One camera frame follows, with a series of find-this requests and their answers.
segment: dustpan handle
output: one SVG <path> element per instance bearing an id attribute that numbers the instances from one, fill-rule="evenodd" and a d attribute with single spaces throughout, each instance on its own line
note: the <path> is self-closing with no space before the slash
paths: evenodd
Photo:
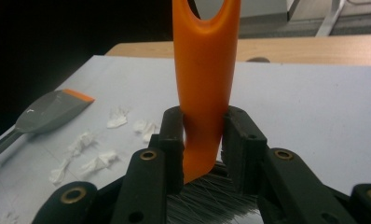
<path id="1" fill-rule="evenodd" d="M 15 140 L 21 137 L 23 133 L 17 132 L 16 129 L 12 130 L 10 133 L 6 134 L 2 139 L 0 139 L 0 154 L 6 150 Z"/>

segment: brush bristles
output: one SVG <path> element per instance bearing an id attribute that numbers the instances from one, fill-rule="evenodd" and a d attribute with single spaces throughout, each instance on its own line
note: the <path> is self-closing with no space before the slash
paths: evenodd
<path id="1" fill-rule="evenodd" d="M 235 192 L 227 169 L 217 162 L 207 175 L 168 196 L 167 223 L 230 223 L 234 216 L 255 212 L 256 197 Z"/>

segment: orange brush handle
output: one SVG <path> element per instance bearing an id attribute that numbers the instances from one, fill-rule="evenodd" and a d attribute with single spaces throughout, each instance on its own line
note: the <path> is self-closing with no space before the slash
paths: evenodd
<path id="1" fill-rule="evenodd" d="M 173 0 L 177 89 L 185 114 L 185 183 L 213 168 L 223 133 L 235 66 L 240 0 L 226 0 L 202 21 L 187 0 Z"/>

